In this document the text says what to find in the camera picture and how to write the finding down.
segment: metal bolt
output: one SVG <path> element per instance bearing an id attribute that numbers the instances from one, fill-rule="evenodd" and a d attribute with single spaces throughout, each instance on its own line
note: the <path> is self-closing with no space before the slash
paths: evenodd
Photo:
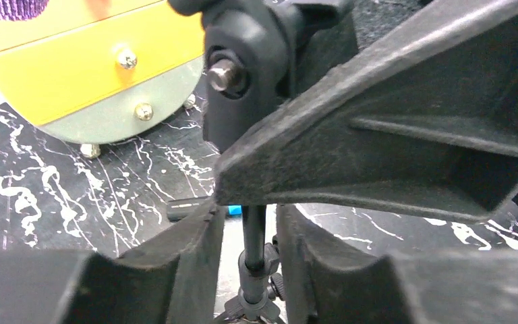
<path id="1" fill-rule="evenodd" d="M 131 49 L 123 49 L 118 52 L 118 64 L 121 67 L 131 70 L 138 64 L 138 57 Z"/>
<path id="2" fill-rule="evenodd" d="M 100 145 L 98 144 L 81 144 L 80 152 L 87 159 L 95 159 L 100 156 Z"/>
<path id="3" fill-rule="evenodd" d="M 209 69 L 207 76 L 216 91 L 225 91 L 239 81 L 239 68 L 232 61 L 222 59 Z"/>
<path id="4" fill-rule="evenodd" d="M 149 103 L 138 103 L 134 108 L 134 115 L 139 120 L 146 122 L 154 117 L 154 109 Z"/>
<path id="5" fill-rule="evenodd" d="M 192 93 L 190 96 L 183 102 L 183 106 L 186 109 L 191 109 L 196 104 L 196 96 Z"/>

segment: black plastic housing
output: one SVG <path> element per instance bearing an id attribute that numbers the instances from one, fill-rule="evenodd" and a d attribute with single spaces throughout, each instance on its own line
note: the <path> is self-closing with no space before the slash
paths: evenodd
<path id="1" fill-rule="evenodd" d="M 216 175 L 221 205 L 493 216 L 518 192 L 518 1 L 433 2 L 257 123 Z"/>

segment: brass screw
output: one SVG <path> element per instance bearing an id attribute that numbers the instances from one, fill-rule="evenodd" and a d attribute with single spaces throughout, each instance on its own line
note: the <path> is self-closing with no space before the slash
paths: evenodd
<path id="1" fill-rule="evenodd" d="M 139 120 L 147 122 L 154 117 L 154 109 L 149 103 L 139 103 L 136 105 L 136 108 L 134 108 L 134 115 Z"/>

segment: yellow cylindrical device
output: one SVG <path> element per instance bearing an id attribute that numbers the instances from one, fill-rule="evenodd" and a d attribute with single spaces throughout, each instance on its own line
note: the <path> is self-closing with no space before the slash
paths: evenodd
<path id="1" fill-rule="evenodd" d="M 34 19 L 0 20 L 0 90 L 54 137 L 115 142 L 181 107 L 201 76 L 203 37 L 199 16 L 166 1 L 51 0 Z"/>

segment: black tripod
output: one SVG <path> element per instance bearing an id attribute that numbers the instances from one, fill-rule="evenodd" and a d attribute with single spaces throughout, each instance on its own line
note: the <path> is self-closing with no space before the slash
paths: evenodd
<path id="1" fill-rule="evenodd" d="M 243 206 L 243 243 L 240 254 L 239 292 L 225 303 L 225 312 L 213 323 L 229 323 L 245 318 L 249 321 L 265 320 L 285 324 L 280 318 L 281 310 L 273 302 L 285 299 L 283 277 L 277 273 L 279 251 L 275 244 L 265 244 L 266 206 Z"/>

